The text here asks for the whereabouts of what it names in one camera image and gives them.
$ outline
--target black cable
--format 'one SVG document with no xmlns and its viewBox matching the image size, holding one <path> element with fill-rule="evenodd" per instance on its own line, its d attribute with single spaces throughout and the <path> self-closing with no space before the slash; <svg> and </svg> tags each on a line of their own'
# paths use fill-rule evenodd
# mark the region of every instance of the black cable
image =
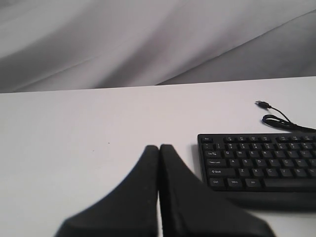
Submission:
<svg viewBox="0 0 316 237">
<path fill-rule="evenodd" d="M 282 114 L 286 120 L 281 119 L 277 116 L 274 115 L 264 115 L 262 118 L 262 122 L 272 126 L 272 127 L 277 127 L 281 128 L 284 130 L 289 130 L 289 131 L 300 131 L 300 132 L 316 132 L 316 129 L 309 128 L 309 127 L 302 127 L 297 124 L 292 123 L 287 116 L 285 116 L 284 113 L 282 113 L 280 110 L 273 108 L 271 105 L 269 105 L 267 102 L 264 101 L 256 101 L 256 105 L 258 105 L 262 109 L 273 109 L 278 111 L 280 114 Z"/>
</svg>

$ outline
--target white cloth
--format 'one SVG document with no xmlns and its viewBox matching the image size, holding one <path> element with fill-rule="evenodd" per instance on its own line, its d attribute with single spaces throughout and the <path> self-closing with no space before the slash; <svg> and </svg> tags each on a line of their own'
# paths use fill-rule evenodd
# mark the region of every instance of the white cloth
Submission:
<svg viewBox="0 0 316 237">
<path fill-rule="evenodd" d="M 2 1 L 0 92 L 155 85 L 315 9 L 315 0 Z"/>
</svg>

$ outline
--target ctrl key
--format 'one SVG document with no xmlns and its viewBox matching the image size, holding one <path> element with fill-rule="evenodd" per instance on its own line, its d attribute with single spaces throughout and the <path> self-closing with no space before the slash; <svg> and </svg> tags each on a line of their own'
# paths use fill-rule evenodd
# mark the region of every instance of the ctrl key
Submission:
<svg viewBox="0 0 316 237">
<path fill-rule="evenodd" d="M 213 189 L 213 190 L 226 190 L 225 184 L 224 184 L 224 180 L 223 179 L 209 179 L 209 186 Z"/>
</svg>

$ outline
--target black keyboard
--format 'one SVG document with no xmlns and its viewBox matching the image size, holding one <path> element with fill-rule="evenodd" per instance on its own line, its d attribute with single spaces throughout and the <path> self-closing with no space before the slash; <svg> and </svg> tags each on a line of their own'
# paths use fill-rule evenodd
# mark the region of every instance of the black keyboard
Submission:
<svg viewBox="0 0 316 237">
<path fill-rule="evenodd" d="M 316 210 L 316 134 L 200 134 L 204 183 L 237 205 Z"/>
</svg>

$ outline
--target white table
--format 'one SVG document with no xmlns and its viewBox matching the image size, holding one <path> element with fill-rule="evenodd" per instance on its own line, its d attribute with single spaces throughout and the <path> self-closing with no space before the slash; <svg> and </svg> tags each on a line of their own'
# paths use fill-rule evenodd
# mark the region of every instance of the white table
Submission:
<svg viewBox="0 0 316 237">
<path fill-rule="evenodd" d="M 0 236 L 51 237 L 110 192 L 147 144 L 174 145 L 200 177 L 199 133 L 275 133 L 263 100 L 316 127 L 316 77 L 0 94 Z M 278 237 L 314 236 L 316 213 L 254 212 Z"/>
</svg>

